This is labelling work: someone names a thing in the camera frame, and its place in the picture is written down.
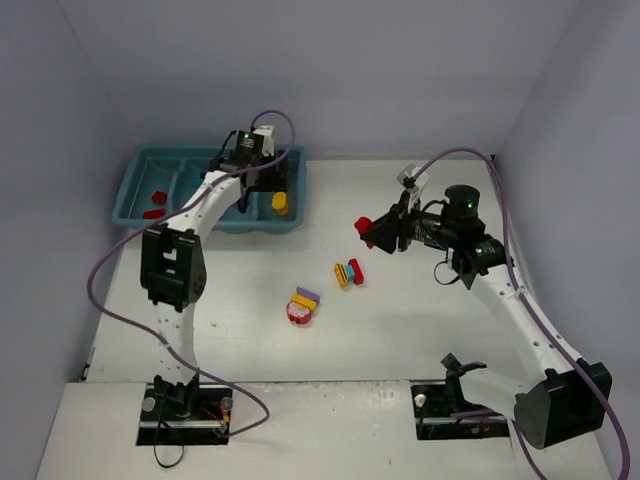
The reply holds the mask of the orange oval flower lego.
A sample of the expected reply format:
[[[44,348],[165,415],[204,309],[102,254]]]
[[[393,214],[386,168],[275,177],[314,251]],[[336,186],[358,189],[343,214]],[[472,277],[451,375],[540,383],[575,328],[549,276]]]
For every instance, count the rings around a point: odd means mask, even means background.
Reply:
[[[273,194],[271,207],[278,216],[285,216],[289,212],[289,198],[286,192],[279,191]]]

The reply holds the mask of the red small lego brick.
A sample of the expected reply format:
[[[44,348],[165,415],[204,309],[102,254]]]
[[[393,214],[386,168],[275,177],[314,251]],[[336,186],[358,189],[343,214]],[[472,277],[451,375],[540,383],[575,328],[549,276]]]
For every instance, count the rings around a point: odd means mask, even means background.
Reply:
[[[355,223],[354,223],[354,227],[356,229],[356,231],[358,232],[359,238],[366,244],[368,249],[372,249],[375,244],[367,241],[363,235],[372,228],[372,226],[374,225],[374,222],[369,219],[368,217],[362,216],[360,218],[358,218]]]

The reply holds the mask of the red long lego brick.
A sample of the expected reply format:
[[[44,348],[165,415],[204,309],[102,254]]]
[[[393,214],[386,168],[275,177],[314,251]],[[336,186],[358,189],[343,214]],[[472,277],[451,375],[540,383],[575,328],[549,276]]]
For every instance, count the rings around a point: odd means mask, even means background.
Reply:
[[[364,274],[359,262],[355,258],[352,258],[348,261],[347,264],[350,264],[355,271],[355,279],[351,283],[353,283],[354,285],[362,285],[364,283]]]

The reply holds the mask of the yellow striped lego brick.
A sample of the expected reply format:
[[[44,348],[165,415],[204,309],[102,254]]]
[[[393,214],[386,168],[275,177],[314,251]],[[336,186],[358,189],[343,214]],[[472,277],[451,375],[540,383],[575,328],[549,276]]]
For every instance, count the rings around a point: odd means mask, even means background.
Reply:
[[[346,288],[349,283],[349,277],[347,274],[346,267],[343,264],[336,263],[334,265],[334,274],[336,276],[336,280],[340,288],[341,289]]]

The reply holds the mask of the red round flower lego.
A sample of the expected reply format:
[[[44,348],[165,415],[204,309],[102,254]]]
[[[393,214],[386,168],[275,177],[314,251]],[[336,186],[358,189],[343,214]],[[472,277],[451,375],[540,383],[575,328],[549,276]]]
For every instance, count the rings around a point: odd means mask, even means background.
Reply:
[[[312,318],[311,309],[295,301],[290,301],[285,311],[288,319],[296,325],[306,325]]]

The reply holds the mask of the teal round lego piece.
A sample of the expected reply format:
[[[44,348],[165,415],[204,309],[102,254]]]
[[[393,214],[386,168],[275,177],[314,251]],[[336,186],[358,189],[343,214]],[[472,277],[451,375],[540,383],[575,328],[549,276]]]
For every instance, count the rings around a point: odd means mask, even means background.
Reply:
[[[191,185],[194,188],[199,188],[203,181],[204,181],[204,177],[205,177],[205,173],[204,172],[199,172],[196,175],[193,176],[192,181],[191,181]]]

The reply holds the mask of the red rectangular lego brick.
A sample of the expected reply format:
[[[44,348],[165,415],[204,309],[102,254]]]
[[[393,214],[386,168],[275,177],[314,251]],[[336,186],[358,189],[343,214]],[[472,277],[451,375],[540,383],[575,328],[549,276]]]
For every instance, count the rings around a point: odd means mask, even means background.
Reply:
[[[165,210],[163,208],[153,209],[153,210],[145,211],[143,213],[143,218],[144,219],[153,220],[153,219],[161,218],[165,214],[166,214],[166,212],[165,212]]]

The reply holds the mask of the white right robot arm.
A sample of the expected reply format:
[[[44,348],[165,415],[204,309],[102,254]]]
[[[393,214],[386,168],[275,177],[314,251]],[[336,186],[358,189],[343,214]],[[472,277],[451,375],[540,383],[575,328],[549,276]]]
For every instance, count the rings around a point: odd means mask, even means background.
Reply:
[[[600,429],[602,403],[612,386],[609,371],[602,363],[585,361],[529,293],[517,287],[515,264],[503,243],[486,233],[479,200],[476,188],[453,185],[434,214],[403,193],[382,217],[361,217],[355,228],[368,247],[389,254],[414,241],[444,252],[456,280],[485,306],[517,350],[526,371],[522,379],[498,375],[481,361],[463,364],[453,354],[442,359],[455,415],[488,408],[512,420],[538,450]]]

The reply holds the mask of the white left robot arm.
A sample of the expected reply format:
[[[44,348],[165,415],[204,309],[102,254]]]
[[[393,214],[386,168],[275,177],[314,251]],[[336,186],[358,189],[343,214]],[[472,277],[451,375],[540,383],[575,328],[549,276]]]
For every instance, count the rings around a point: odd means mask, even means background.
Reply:
[[[277,171],[272,166],[234,175],[275,160],[273,133],[272,125],[238,132],[236,147],[228,157],[211,160],[201,185],[187,201],[194,208],[147,229],[142,236],[141,286],[154,306],[157,331],[166,349],[153,380],[154,393],[180,418],[190,415],[199,390],[198,373],[173,355],[197,364],[193,321],[195,304],[207,282],[203,243],[229,207],[245,206],[250,191]]]

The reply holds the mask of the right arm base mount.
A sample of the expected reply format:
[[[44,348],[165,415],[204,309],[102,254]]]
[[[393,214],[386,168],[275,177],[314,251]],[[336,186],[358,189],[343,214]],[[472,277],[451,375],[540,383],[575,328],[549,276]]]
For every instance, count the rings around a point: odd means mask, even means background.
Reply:
[[[460,378],[487,368],[482,362],[462,364],[453,354],[442,361],[443,380],[412,381],[416,438],[419,441],[483,440],[508,438],[507,420],[487,407],[467,401]]]

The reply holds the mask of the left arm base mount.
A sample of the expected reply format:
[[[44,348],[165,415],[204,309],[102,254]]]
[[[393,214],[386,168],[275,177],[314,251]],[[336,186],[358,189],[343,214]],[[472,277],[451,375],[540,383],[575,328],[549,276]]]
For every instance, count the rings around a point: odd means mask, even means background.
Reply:
[[[226,446],[232,420],[233,392],[215,384],[147,384],[137,446]]]

